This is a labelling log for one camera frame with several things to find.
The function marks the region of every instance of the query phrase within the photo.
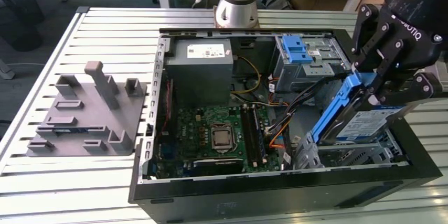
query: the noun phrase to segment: floor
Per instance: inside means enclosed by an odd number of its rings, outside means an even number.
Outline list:
[[[65,3],[61,0],[37,0],[37,2],[45,16],[45,21],[36,26],[44,43],[33,51],[17,52],[0,39],[0,58],[5,64],[45,64],[79,6],[159,7],[159,4],[153,4],[152,0],[68,0]],[[11,65],[9,67],[15,71],[16,77],[12,80],[0,78],[0,120],[15,118],[43,69],[40,65]],[[7,124],[0,124],[0,138],[7,131],[7,126]]]

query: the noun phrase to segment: power supply label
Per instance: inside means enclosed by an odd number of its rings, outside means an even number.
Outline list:
[[[336,138],[339,140],[356,140],[372,136],[387,123],[387,117],[401,109],[401,106],[380,106],[371,111],[359,111]]]
[[[224,44],[188,45],[187,58],[223,58]]]

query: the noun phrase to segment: aluminum table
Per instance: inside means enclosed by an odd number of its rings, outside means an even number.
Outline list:
[[[259,17],[263,28],[343,28],[352,34],[356,14],[261,10]],[[151,82],[159,28],[212,26],[211,10],[91,8],[76,13],[0,142],[0,223],[153,223],[140,207],[128,204],[133,155],[32,158],[25,156],[27,145],[57,94],[60,74],[91,81],[84,64],[100,60],[115,81]],[[363,208],[219,223],[448,223],[448,102],[421,105],[407,121],[444,177]]]

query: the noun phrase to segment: black trash bin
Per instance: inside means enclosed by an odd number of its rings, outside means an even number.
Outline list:
[[[41,13],[36,0],[11,0],[23,13],[21,20],[29,25],[37,25],[44,21],[45,17]]]
[[[32,17],[32,8],[19,5],[29,1],[20,0],[19,4],[16,1],[0,0],[0,36],[16,51],[25,52],[36,49],[43,43],[43,38],[33,27],[41,18],[39,14]]]

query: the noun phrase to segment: white cable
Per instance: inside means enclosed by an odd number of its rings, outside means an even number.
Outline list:
[[[37,66],[44,66],[45,64],[41,64],[41,63],[11,63],[11,64],[7,64],[7,66],[11,66],[11,65],[37,65]]]
[[[244,101],[240,97],[237,97],[237,96],[235,96],[235,95],[232,95],[235,98],[237,98],[241,102],[244,102],[244,103],[255,103],[255,104],[261,104],[261,105],[264,105],[264,106],[269,106],[269,107],[279,107],[279,105],[271,105],[271,104],[267,104],[267,103],[264,103],[264,102],[248,102],[248,101]]]

